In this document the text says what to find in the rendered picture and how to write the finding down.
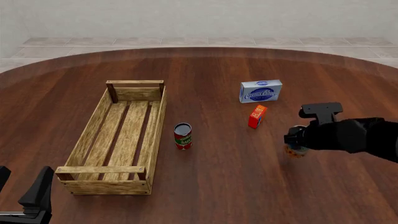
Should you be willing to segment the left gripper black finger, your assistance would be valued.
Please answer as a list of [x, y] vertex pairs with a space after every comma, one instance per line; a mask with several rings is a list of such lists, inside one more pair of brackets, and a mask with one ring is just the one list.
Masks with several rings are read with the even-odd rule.
[[52, 212], [50, 193], [54, 171], [44, 166], [28, 191], [19, 199], [24, 213]]
[[6, 166], [0, 166], [0, 192], [4, 188], [11, 171]]

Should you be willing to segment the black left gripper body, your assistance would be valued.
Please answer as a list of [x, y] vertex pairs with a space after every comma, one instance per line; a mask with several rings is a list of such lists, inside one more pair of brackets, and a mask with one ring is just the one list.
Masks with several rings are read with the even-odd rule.
[[52, 207], [23, 207], [22, 212], [0, 212], [0, 224], [49, 224]]

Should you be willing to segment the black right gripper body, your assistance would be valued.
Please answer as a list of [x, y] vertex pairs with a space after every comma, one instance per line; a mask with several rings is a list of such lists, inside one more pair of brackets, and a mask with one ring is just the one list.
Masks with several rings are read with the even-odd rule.
[[284, 136], [284, 143], [290, 148], [309, 148], [306, 143], [305, 131], [308, 127], [291, 127]]

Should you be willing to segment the alphabet soup tin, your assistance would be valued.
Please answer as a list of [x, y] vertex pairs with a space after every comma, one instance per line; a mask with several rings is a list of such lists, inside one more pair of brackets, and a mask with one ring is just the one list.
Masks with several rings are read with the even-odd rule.
[[296, 134], [305, 129], [306, 126], [296, 125], [289, 129], [288, 133], [284, 136], [285, 151], [287, 154], [294, 158], [301, 158], [307, 154], [308, 148], [296, 145], [294, 138]]

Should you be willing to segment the wooden slat tray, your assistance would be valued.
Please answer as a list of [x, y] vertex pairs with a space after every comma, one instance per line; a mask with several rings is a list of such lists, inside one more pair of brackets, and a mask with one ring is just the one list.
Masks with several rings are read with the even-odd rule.
[[107, 81], [58, 180], [72, 195], [149, 195], [166, 106], [162, 80]]

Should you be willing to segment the flat plate on black stalk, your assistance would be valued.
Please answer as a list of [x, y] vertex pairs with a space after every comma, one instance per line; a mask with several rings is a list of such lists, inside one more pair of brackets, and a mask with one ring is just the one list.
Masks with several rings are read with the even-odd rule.
[[335, 115], [342, 111], [343, 107], [339, 102], [316, 103], [302, 105], [298, 115], [303, 119], [315, 119], [312, 122], [319, 126], [321, 124], [335, 123]]

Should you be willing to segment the red orange butter box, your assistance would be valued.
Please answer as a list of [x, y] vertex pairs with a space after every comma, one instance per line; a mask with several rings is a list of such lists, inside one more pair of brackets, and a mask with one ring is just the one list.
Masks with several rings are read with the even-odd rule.
[[257, 105], [252, 113], [249, 115], [248, 126], [256, 129], [264, 119], [266, 111], [267, 108], [265, 106]]

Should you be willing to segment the blue white cream cheese box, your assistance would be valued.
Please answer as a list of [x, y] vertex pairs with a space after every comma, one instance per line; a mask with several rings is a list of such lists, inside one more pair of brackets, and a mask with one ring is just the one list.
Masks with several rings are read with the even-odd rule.
[[256, 82], [241, 82], [239, 102], [253, 103], [275, 101], [282, 89], [280, 80], [261, 80]]

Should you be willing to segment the red tomato sauce tin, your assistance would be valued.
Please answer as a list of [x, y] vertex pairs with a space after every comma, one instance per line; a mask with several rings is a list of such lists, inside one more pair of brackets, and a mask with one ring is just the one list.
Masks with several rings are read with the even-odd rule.
[[188, 123], [179, 123], [174, 127], [175, 145], [179, 150], [192, 146], [192, 127]]

